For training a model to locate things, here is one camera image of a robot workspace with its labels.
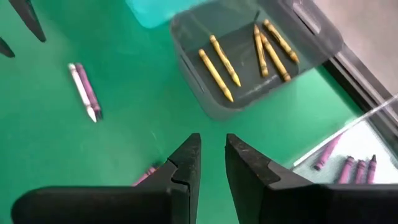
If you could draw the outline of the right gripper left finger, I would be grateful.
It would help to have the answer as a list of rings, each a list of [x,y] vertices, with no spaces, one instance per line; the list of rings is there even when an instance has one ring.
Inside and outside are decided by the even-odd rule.
[[[195,223],[201,137],[191,134],[136,186],[43,187],[13,204],[13,223]]]

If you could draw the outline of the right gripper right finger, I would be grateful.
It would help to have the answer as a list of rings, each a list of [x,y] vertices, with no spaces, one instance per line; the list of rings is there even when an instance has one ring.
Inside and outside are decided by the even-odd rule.
[[[240,223],[397,224],[396,184],[316,184],[235,134],[225,163]]]

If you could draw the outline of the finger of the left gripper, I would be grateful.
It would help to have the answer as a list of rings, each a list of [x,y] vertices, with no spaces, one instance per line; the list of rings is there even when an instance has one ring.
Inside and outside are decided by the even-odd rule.
[[[41,42],[46,41],[46,36],[40,25],[31,0],[9,0],[11,6],[18,13],[26,27],[38,38]]]
[[[11,48],[8,46],[8,44],[2,38],[0,38],[0,53],[2,53],[3,55],[5,55],[9,58],[15,57],[14,52],[11,50]]]

